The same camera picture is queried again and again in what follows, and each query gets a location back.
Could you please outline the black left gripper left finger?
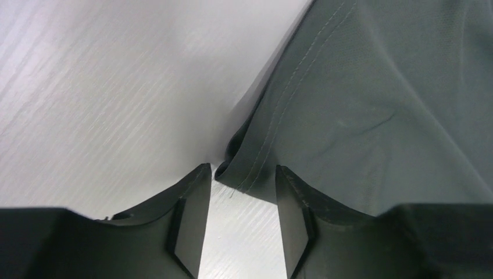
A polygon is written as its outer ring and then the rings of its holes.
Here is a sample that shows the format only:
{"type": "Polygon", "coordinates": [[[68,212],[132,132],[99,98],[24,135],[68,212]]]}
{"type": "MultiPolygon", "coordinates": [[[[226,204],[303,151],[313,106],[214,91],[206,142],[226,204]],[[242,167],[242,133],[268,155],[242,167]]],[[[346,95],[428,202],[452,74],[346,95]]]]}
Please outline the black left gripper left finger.
{"type": "Polygon", "coordinates": [[[64,208],[1,209],[2,278],[197,278],[212,170],[94,220],[64,208]]]}

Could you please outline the dark grey t-shirt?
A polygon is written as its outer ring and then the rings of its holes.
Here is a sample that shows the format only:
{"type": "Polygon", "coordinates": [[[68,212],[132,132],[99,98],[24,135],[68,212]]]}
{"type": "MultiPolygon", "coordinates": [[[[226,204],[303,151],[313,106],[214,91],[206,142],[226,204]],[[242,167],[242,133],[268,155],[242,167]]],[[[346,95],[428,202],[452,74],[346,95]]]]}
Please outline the dark grey t-shirt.
{"type": "Polygon", "coordinates": [[[275,202],[274,173],[378,215],[492,202],[492,2],[313,1],[217,181],[275,202]]]}

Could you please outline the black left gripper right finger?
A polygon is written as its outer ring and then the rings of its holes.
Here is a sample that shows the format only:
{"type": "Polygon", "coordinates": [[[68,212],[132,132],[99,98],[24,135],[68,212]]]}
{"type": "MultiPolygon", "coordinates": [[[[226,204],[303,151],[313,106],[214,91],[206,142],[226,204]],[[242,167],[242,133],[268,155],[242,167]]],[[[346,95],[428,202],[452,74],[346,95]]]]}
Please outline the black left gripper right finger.
{"type": "Polygon", "coordinates": [[[491,278],[492,205],[405,203],[351,209],[277,166],[288,278],[491,278]]]}

